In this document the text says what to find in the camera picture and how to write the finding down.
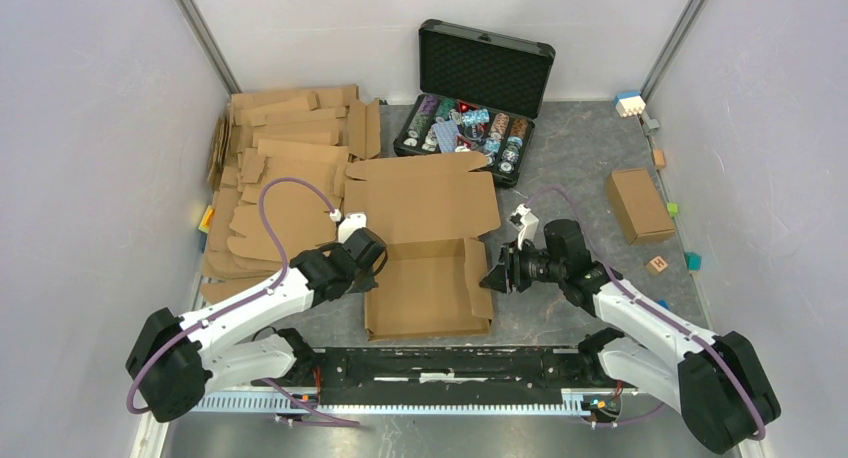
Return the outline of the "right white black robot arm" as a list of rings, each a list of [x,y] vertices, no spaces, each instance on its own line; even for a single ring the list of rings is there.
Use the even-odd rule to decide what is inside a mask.
[[[648,298],[592,258],[575,220],[548,222],[542,248],[533,243],[539,221],[528,208],[519,207],[509,221],[517,236],[501,247],[480,284],[512,293],[551,283],[573,306],[606,323],[578,345],[577,370],[585,383],[602,386],[611,379],[648,393],[676,411],[713,453],[764,439],[782,408],[745,336],[719,335]]]

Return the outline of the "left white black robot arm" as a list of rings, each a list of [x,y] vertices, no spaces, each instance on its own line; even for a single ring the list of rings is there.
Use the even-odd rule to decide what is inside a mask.
[[[299,253],[270,278],[217,304],[180,316],[167,308],[151,313],[125,364],[132,379],[128,411],[167,423],[224,388],[272,378],[306,383],[314,359],[299,334],[279,331],[257,341],[250,335],[339,299],[354,285],[373,287],[387,259],[385,242],[360,228],[342,243]]]

